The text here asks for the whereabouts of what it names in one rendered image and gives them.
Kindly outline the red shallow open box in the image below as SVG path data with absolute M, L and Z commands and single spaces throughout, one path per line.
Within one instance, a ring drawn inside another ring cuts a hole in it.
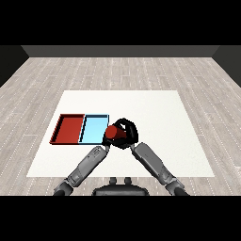
M 77 145 L 84 117 L 84 114 L 61 114 L 51 136 L 50 144 Z

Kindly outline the small red can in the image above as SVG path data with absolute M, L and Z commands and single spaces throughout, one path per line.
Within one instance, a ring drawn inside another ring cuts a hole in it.
M 126 132 L 119 127 L 110 125 L 105 129 L 105 136 L 109 139 L 126 138 Z

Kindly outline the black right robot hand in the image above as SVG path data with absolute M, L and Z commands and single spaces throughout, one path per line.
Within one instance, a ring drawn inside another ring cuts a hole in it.
M 121 137 L 118 139 L 109 139 L 109 142 L 120 149 L 126 149 L 138 143 L 138 132 L 135 124 L 126 118 L 118 119 L 114 125 L 116 127 L 124 126 L 126 137 Z

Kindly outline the dark grey robot body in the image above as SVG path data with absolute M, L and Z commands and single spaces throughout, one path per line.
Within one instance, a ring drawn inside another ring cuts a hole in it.
M 124 184 L 118 185 L 117 178 L 111 177 L 109 184 L 95 188 L 92 196 L 149 196 L 146 188 L 132 184 L 130 177 L 124 178 Z

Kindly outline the light blue shallow open box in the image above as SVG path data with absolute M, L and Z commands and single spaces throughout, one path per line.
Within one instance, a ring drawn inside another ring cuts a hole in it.
M 107 114 L 87 114 L 79 135 L 80 145 L 95 145 L 103 142 L 105 129 L 109 124 Z

